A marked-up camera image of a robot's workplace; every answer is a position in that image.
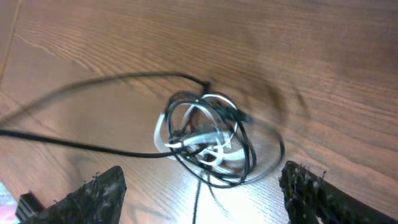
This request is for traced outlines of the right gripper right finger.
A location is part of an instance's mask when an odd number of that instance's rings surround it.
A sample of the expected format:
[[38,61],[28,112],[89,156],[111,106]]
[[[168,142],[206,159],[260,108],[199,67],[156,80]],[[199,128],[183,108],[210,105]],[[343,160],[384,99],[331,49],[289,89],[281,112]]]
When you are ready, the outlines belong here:
[[279,185],[290,224],[397,224],[294,161],[285,163]]

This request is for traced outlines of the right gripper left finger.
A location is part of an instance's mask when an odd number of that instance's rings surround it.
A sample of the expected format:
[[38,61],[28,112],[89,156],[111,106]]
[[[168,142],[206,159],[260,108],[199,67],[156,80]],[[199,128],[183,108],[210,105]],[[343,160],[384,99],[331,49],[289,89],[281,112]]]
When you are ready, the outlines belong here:
[[114,166],[48,208],[32,192],[21,195],[18,220],[31,224],[118,224],[126,190],[124,172]]

